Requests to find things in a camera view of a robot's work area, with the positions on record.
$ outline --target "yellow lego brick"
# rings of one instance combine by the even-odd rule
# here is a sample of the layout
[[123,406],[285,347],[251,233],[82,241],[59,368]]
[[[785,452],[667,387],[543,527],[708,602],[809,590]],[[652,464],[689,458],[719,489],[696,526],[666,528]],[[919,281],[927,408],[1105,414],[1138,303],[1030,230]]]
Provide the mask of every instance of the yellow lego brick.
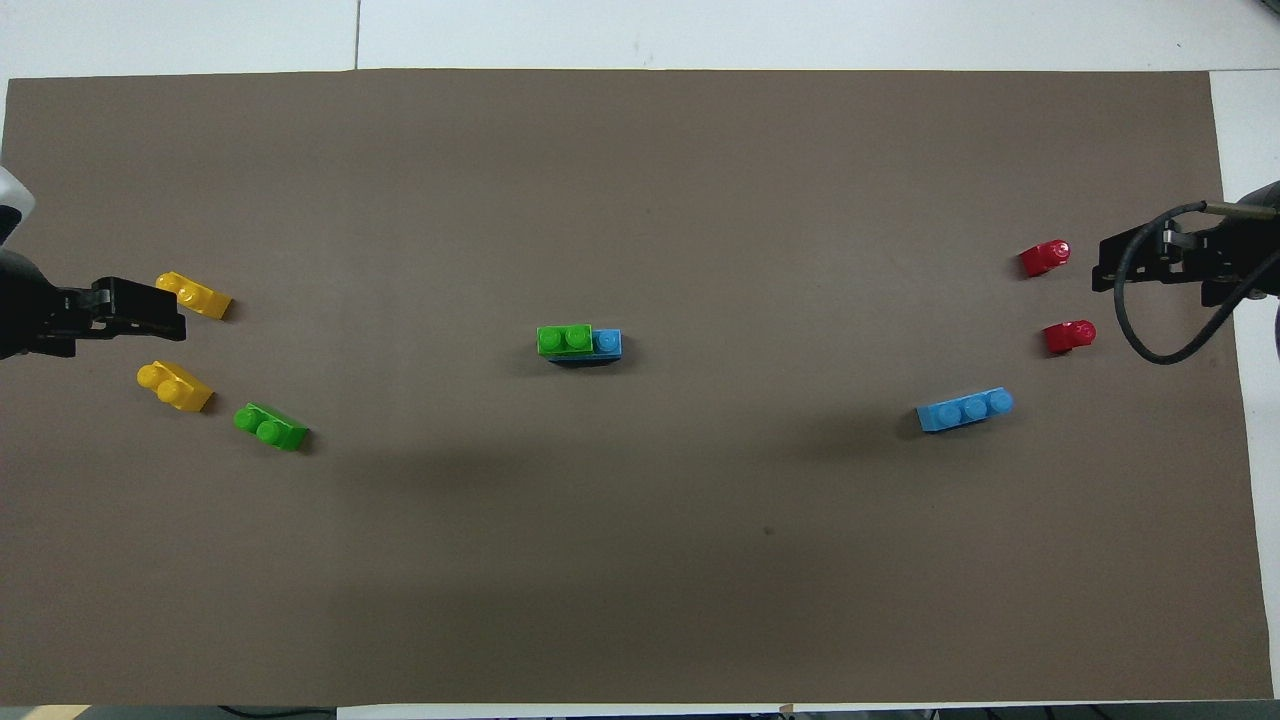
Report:
[[179,275],[178,273],[165,273],[156,278],[156,287],[160,290],[168,290],[169,292],[178,296],[178,302],[183,307],[195,310],[206,318],[214,318],[215,320],[221,320],[223,314],[227,313],[227,306],[230,305],[232,299],[229,295],[223,295],[215,290],[205,287],[196,281]]
[[214,395],[209,386],[197,380],[182,365],[163,360],[138,368],[138,384],[154,391],[161,402],[187,413],[200,413]]

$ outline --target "brown board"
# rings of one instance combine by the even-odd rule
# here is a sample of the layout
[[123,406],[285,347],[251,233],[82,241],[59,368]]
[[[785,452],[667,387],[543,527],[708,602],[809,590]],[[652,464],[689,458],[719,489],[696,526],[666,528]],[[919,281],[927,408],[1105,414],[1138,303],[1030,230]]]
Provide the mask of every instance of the brown board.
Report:
[[[1231,333],[1148,365],[1089,291],[1221,197],[1206,74],[15,81],[3,160],[52,282],[236,299],[0,364],[3,703],[1271,692]],[[1130,295],[1158,350],[1206,316]],[[539,359],[575,322],[625,359]]]

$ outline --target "white tile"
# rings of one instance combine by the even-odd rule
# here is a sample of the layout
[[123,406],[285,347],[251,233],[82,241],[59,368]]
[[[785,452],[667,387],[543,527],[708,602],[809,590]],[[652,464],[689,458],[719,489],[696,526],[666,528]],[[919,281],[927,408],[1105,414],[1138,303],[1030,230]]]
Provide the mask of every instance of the white tile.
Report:
[[[1222,196],[1242,195],[1280,179],[1280,70],[1211,73]],[[1271,682],[1280,697],[1280,357],[1275,297],[1236,307],[1235,350],[1249,436],[1253,518],[1262,566],[1262,596],[1271,634]]]
[[356,0],[0,0],[5,85],[15,77],[343,70],[355,56]]
[[1280,68],[1257,0],[364,0],[360,67]]

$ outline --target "cable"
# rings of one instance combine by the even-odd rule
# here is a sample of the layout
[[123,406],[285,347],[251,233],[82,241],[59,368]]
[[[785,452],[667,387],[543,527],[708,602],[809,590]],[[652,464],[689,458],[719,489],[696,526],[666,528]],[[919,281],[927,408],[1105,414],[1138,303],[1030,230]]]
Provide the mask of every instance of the cable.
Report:
[[280,710],[276,712],[246,712],[243,710],[236,710],[229,705],[219,705],[218,708],[230,712],[237,717],[250,717],[252,720],[264,720],[269,717],[297,717],[300,715],[337,715],[337,711],[328,707],[298,707],[294,710]]
[[1222,302],[1222,305],[1213,313],[1213,315],[1210,316],[1208,322],[1204,323],[1204,327],[1202,327],[1199,332],[1196,333],[1196,337],[1193,337],[1180,350],[1170,352],[1169,355],[1160,355],[1153,352],[1146,345],[1143,345],[1143,342],[1138,340],[1138,333],[1134,332],[1133,324],[1129,322],[1129,311],[1125,309],[1124,305],[1124,286],[1126,282],[1126,277],[1129,274],[1129,268],[1133,265],[1133,259],[1138,254],[1138,249],[1142,247],[1142,243],[1146,242],[1147,238],[1151,237],[1151,234],[1157,228],[1164,227],[1166,222],[1184,213],[1198,213],[1204,209],[1204,205],[1206,204],[1202,200],[1199,202],[1179,205],[1172,210],[1161,213],[1155,220],[1147,223],[1146,225],[1142,227],[1140,231],[1134,233],[1133,238],[1129,241],[1129,245],[1126,245],[1124,249],[1124,255],[1120,256],[1120,264],[1116,265],[1116,279],[1112,292],[1112,300],[1115,301],[1116,306],[1116,322],[1120,323],[1120,332],[1124,333],[1125,340],[1129,341],[1129,345],[1133,346],[1133,348],[1138,352],[1138,355],[1140,355],[1144,360],[1149,363],[1155,363],[1156,365],[1172,365],[1175,363],[1181,363],[1183,360],[1187,360],[1188,357],[1194,355],[1196,351],[1203,347],[1204,343],[1208,342],[1211,337],[1213,337],[1213,333],[1216,333],[1219,328],[1222,327],[1222,323],[1225,323],[1226,319],[1231,316],[1231,313],[1235,310],[1235,306],[1239,305],[1240,301],[1243,301],[1249,295],[1249,292],[1258,284],[1258,281],[1262,278],[1262,275],[1265,275],[1268,270],[1271,270],[1271,268],[1274,268],[1276,263],[1280,263],[1280,250],[1268,255],[1266,260],[1263,260],[1257,268],[1254,268],[1253,272],[1249,273],[1247,278],[1240,281],[1240,284],[1235,286],[1235,290],[1231,291],[1231,295],[1229,295],[1226,300]]

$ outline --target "red lego brick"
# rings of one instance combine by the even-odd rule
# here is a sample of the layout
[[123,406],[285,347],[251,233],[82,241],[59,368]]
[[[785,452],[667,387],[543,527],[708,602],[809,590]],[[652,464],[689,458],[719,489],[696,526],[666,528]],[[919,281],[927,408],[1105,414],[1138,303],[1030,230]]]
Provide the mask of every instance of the red lego brick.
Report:
[[1019,258],[1023,259],[1023,268],[1027,277],[1043,275],[1059,265],[1065,265],[1071,259],[1071,246],[1064,240],[1051,240],[1042,242],[1030,250],[1024,250]]
[[1059,323],[1044,328],[1044,343],[1048,345],[1050,352],[1066,352],[1073,347],[1093,345],[1096,337],[1098,329],[1088,320]]

